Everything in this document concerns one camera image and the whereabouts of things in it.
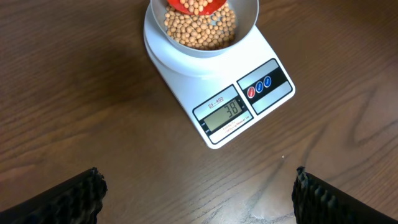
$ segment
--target bowl rim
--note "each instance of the bowl rim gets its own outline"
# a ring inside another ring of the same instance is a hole
[[[152,11],[152,15],[155,17],[154,8],[152,7],[153,1],[155,1],[155,0],[150,0],[150,10]],[[217,50],[198,50],[198,49],[194,49],[194,48],[191,48],[191,47],[187,47],[187,46],[185,46],[185,45],[183,45],[183,44],[181,44],[181,43],[178,43],[177,41],[173,40],[171,37],[169,37],[169,35],[167,35],[166,31],[164,31],[164,30],[162,29],[162,26],[159,24],[159,22],[158,22],[158,20],[156,19],[156,17],[155,17],[155,21],[156,21],[156,24],[159,26],[159,28],[162,30],[163,34],[166,35],[166,38],[172,39],[176,44],[178,44],[179,46],[184,47],[184,48],[187,49],[187,50],[192,50],[192,51],[194,51],[194,52],[201,53],[201,54],[202,54],[202,53],[210,53],[210,52],[211,52],[211,53],[213,53],[213,52],[221,52],[221,51],[225,51],[225,50],[229,49],[230,47],[233,47],[234,45],[236,45],[236,44],[242,42],[242,40],[244,40],[244,39],[248,36],[248,34],[253,30],[253,27],[254,27],[254,26],[256,25],[256,23],[257,23],[257,20],[258,20],[258,17],[259,17],[259,11],[260,11],[259,0],[256,0],[256,2],[257,2],[256,18],[255,18],[254,24],[253,24],[252,27],[250,28],[249,32],[247,32],[247,34],[246,34],[240,41],[238,41],[238,42],[236,42],[235,44],[230,45],[230,46],[228,46],[228,47],[226,47],[226,48],[224,48],[224,49],[217,49]]]

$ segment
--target blue button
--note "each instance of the blue button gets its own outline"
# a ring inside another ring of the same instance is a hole
[[[264,78],[264,86],[265,86],[266,88],[268,88],[268,87],[271,86],[271,77],[265,77],[265,78]]]
[[[256,84],[256,92],[257,93],[261,93],[263,89],[264,89],[264,85],[262,84],[262,82],[257,82],[257,84]]]

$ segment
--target digital display screen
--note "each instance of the digital display screen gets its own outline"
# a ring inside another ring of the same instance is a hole
[[[225,104],[209,117],[205,118],[204,121],[209,130],[213,131],[223,123],[240,114],[240,112],[242,112],[242,108],[239,106],[236,100],[233,100]]]

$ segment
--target brown wooden surface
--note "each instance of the brown wooden surface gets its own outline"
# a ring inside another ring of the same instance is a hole
[[[297,93],[217,151],[146,54],[148,3],[0,1],[0,210],[95,166],[100,223],[294,223],[303,165],[398,219],[397,1],[261,1]]]

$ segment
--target red button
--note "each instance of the red button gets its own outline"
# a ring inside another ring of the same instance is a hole
[[[250,88],[248,89],[248,97],[251,99],[251,98],[254,97],[255,94],[256,94],[256,90],[254,89],[254,87],[253,87],[253,86],[250,87]]]

